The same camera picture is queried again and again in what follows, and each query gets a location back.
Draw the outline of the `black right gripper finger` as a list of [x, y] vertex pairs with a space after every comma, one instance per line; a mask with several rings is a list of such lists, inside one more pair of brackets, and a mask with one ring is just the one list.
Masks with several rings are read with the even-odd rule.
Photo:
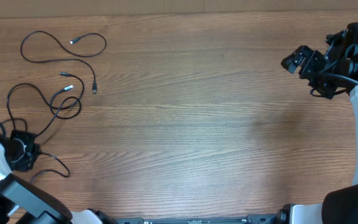
[[309, 82], [311, 87], [310, 95], [318, 98], [332, 99], [336, 95], [337, 88], [327, 83], [314, 83]]
[[301, 45], [292, 54], [285, 57], [280, 65], [288, 72], [294, 73], [304, 59], [311, 57], [311, 54], [312, 50], [307, 45]]

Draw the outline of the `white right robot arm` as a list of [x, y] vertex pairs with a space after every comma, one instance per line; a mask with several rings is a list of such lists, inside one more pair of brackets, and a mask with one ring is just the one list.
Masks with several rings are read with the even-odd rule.
[[356, 166], [352, 184], [310, 205], [286, 204], [268, 223], [358, 223], [358, 22], [326, 36], [327, 51], [322, 54], [306, 45], [285, 57], [281, 65], [306, 79], [313, 97], [331, 99], [347, 93], [356, 121]]

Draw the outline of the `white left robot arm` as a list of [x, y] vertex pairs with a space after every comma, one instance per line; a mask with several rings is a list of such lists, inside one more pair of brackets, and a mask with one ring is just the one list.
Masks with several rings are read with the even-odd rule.
[[18, 208], [25, 210], [17, 223], [116, 223], [99, 210], [87, 209], [71, 212], [54, 196], [13, 174], [13, 168], [32, 168], [39, 147], [31, 133], [7, 138], [4, 128], [0, 131], [0, 223], [7, 223]]

